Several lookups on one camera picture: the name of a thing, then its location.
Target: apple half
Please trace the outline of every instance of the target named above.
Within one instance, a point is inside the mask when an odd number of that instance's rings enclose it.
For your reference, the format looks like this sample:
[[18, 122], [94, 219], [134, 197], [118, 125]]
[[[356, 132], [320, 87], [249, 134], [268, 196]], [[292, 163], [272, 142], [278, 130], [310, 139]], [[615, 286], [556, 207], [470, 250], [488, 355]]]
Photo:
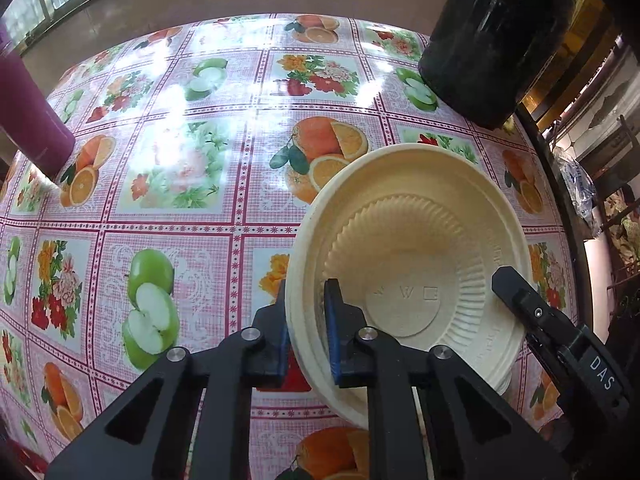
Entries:
[[180, 320], [171, 297], [153, 283], [138, 287], [136, 303], [122, 325], [122, 337], [131, 364], [146, 369], [175, 343]]

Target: red flower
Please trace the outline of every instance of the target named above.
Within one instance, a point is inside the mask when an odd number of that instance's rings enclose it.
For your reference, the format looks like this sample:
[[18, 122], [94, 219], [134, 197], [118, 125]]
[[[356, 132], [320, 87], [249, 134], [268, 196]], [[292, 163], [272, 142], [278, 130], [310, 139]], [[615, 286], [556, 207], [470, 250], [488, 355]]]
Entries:
[[560, 308], [560, 294], [554, 288], [546, 290], [546, 302], [553, 308]]
[[418, 144], [430, 144], [431, 146], [437, 146], [438, 141], [436, 139], [430, 139], [423, 134], [420, 134], [420, 140], [418, 140]]
[[311, 94], [312, 91], [312, 88], [309, 88], [308, 86], [302, 84], [297, 79], [289, 79], [287, 81], [287, 93], [289, 95], [300, 97], [303, 95]]
[[316, 90], [321, 92], [336, 92], [338, 94], [344, 92], [344, 86], [339, 81], [335, 79], [329, 79], [327, 77], [320, 77], [317, 75], [313, 75], [309, 78], [315, 86]]
[[97, 108], [94, 108], [94, 111], [91, 113], [91, 117], [89, 117], [89, 119], [87, 120], [87, 123], [93, 123], [94, 121], [99, 121], [101, 118], [103, 118], [107, 112], [109, 111], [109, 109], [106, 106], [98, 106]]
[[394, 35], [386, 30], [376, 30], [375, 33], [379, 35], [381, 40], [392, 40]]
[[131, 102], [131, 97], [129, 96], [124, 97], [122, 95], [119, 95], [113, 100], [113, 107], [111, 107], [111, 110], [113, 110], [114, 112], [117, 112], [121, 108], [126, 109], [129, 107], [130, 102]]
[[58, 328], [62, 332], [66, 331], [66, 314], [65, 309], [62, 308], [62, 301], [57, 300], [53, 294], [49, 294], [49, 308], [51, 309], [50, 317], [53, 326]]
[[148, 174], [139, 173], [131, 184], [131, 197], [133, 200], [139, 199], [141, 196], [145, 196], [149, 191], [149, 184], [146, 183]]
[[8, 363], [11, 362], [11, 347], [9, 346], [9, 334], [6, 330], [2, 330], [2, 348], [4, 349], [4, 356], [6, 357], [6, 361]]
[[38, 328], [46, 330], [49, 326], [49, 319], [44, 311], [44, 300], [33, 298], [32, 303], [31, 322]]

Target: printed orange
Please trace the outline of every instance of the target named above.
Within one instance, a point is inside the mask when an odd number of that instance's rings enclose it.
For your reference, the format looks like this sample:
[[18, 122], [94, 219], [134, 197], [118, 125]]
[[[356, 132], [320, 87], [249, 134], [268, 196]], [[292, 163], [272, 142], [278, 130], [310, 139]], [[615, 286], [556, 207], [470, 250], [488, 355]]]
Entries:
[[529, 208], [534, 213], [542, 213], [542, 197], [536, 189], [536, 186], [531, 185], [526, 180], [522, 180], [520, 181], [520, 192], [522, 193], [522, 197], [524, 198], [525, 202], [529, 204]]
[[92, 166], [82, 168], [76, 173], [71, 187], [69, 188], [69, 198], [71, 205], [79, 206], [84, 204], [94, 193], [95, 185], [98, 182], [98, 170]]
[[58, 406], [58, 418], [60, 420], [60, 426], [64, 429], [64, 434], [66, 434], [69, 440], [75, 439], [76, 436], [82, 433], [82, 426], [64, 406]]
[[304, 438], [296, 448], [298, 465], [315, 480], [356, 469], [347, 435], [353, 428], [325, 428]]
[[338, 43], [338, 35], [324, 27], [309, 27], [305, 35], [314, 43]]
[[309, 162], [319, 156], [342, 153], [331, 123], [329, 117], [309, 117], [293, 127], [293, 143]]
[[60, 377], [60, 368], [53, 363], [44, 365], [44, 385], [47, 387], [49, 395], [51, 395], [51, 399], [53, 399], [53, 403], [56, 406], [66, 404], [65, 390]]
[[284, 173], [284, 181], [290, 193], [302, 200], [302, 202], [311, 204], [318, 195], [316, 188], [311, 184], [308, 174], [300, 175], [291, 166], [287, 166], [287, 170]]
[[320, 21], [322, 22], [322, 26], [326, 30], [335, 30], [340, 27], [340, 22], [335, 18], [331, 18], [329, 16], [320, 16]]
[[84, 416], [84, 409], [82, 408], [82, 400], [76, 391], [76, 388], [69, 382], [69, 380], [60, 374], [60, 381], [62, 383], [62, 389], [65, 391], [66, 405], [69, 408], [69, 413], [78, 422], [82, 420]]
[[320, 191], [348, 162], [341, 155], [325, 155], [316, 158], [309, 166], [309, 179], [316, 191]]
[[331, 127], [334, 130], [334, 134], [340, 144], [340, 150], [346, 160], [353, 162], [367, 153], [369, 141], [362, 130], [352, 124], [338, 121], [331, 123]]
[[71, 207], [71, 198], [69, 196], [69, 184], [66, 182], [60, 188], [60, 205], [62, 207]]
[[85, 142], [76, 158], [76, 171], [80, 171], [82, 168], [94, 163], [95, 155], [97, 155], [98, 148], [100, 147], [100, 141], [103, 140], [104, 137], [102, 134], [96, 135]]
[[550, 410], [556, 403], [556, 400], [558, 400], [559, 396], [560, 392], [558, 392], [556, 386], [553, 383], [549, 384], [545, 390], [545, 398], [542, 400], [542, 409], [545, 411]]
[[99, 170], [113, 153], [116, 147], [116, 139], [111, 136], [104, 137], [100, 140], [98, 151], [95, 153], [94, 168]]

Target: purple bottle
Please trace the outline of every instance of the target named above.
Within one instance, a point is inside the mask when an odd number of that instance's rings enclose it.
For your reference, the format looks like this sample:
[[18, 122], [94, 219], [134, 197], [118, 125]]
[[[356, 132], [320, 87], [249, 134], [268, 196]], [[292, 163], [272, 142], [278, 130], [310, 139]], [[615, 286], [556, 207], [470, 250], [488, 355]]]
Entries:
[[51, 180], [76, 140], [41, 94], [0, 22], [0, 126]]

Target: printed flower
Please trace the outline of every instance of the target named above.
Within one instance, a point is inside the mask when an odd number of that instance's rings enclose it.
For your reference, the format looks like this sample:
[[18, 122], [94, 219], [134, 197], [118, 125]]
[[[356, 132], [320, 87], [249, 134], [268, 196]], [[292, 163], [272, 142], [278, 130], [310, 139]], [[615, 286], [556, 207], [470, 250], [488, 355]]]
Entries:
[[64, 332], [66, 330], [65, 309], [62, 308], [62, 302], [53, 294], [49, 295], [49, 308], [51, 310], [50, 317], [53, 326], [56, 328], [60, 328], [60, 330]]
[[76, 302], [76, 288], [80, 285], [80, 279], [73, 270], [74, 264], [71, 256], [66, 256], [62, 264], [63, 270], [60, 279], [53, 284], [53, 296], [60, 300], [62, 306], [66, 308]]
[[418, 140], [418, 144], [430, 144], [431, 146], [437, 146], [438, 141], [436, 139], [432, 139], [431, 137], [424, 136], [420, 134], [420, 139]]
[[109, 83], [109, 85], [107, 86], [107, 92], [109, 94], [116, 95], [120, 91], [120, 87], [122, 86], [122, 83], [126, 81], [126, 79], [127, 78], [125, 76], [119, 75], [116, 79]]
[[6, 330], [2, 330], [2, 348], [4, 349], [4, 357], [8, 363], [11, 362], [12, 354], [11, 347], [9, 346], [9, 334]]
[[113, 100], [113, 106], [111, 110], [117, 112], [118, 110], [129, 108], [129, 104], [131, 102], [131, 97], [127, 95], [120, 95]]
[[306, 56], [293, 56], [285, 54], [278, 64], [282, 65], [284, 70], [298, 70], [299, 72], [308, 72], [305, 65]]
[[560, 308], [560, 294], [554, 288], [546, 290], [546, 301], [553, 308]]
[[404, 54], [405, 56], [410, 56], [414, 52], [414, 48], [411, 44], [403, 38], [393, 38], [391, 40], [391, 44], [400, 54]]
[[49, 266], [55, 250], [56, 243], [53, 240], [44, 240], [40, 254], [38, 254], [38, 276], [45, 283], [49, 283], [51, 280]]
[[533, 281], [540, 283], [545, 279], [545, 275], [542, 273], [542, 264], [540, 264], [540, 247], [537, 244], [529, 246], [529, 258], [531, 260]]
[[94, 111], [91, 113], [91, 117], [89, 117], [86, 122], [93, 123], [94, 121], [99, 121], [108, 112], [109, 109], [106, 106], [98, 106], [97, 108], [94, 108]]
[[182, 193], [191, 187], [198, 187], [202, 183], [207, 163], [208, 160], [204, 153], [189, 150], [176, 164], [178, 171], [171, 182], [171, 190], [175, 193]]
[[553, 288], [563, 288], [564, 287], [564, 269], [556, 260], [555, 254], [549, 251], [549, 267], [551, 270], [549, 276], [549, 286]]
[[316, 75], [336, 81], [348, 81], [351, 79], [351, 73], [345, 67], [337, 64], [335, 61], [327, 61], [324, 70], [319, 70]]
[[314, 84], [316, 90], [321, 92], [336, 92], [338, 94], [344, 92], [344, 86], [342, 86], [339, 81], [334, 81], [333, 79], [313, 75], [309, 78], [309, 81]]
[[289, 267], [288, 254], [274, 254], [271, 257], [271, 270], [265, 274], [258, 285], [268, 293], [274, 300], [278, 295], [280, 282], [287, 277]]
[[374, 30], [374, 32], [379, 35], [381, 40], [392, 40], [394, 38], [393, 33], [386, 30]]
[[49, 326], [49, 319], [44, 310], [44, 300], [33, 298], [31, 309], [31, 322], [38, 328], [46, 330]]
[[149, 184], [146, 183], [148, 177], [149, 176], [146, 173], [139, 173], [134, 179], [131, 184], [131, 196], [133, 197], [133, 200], [137, 200], [141, 196], [145, 196], [146, 192], [149, 191]]

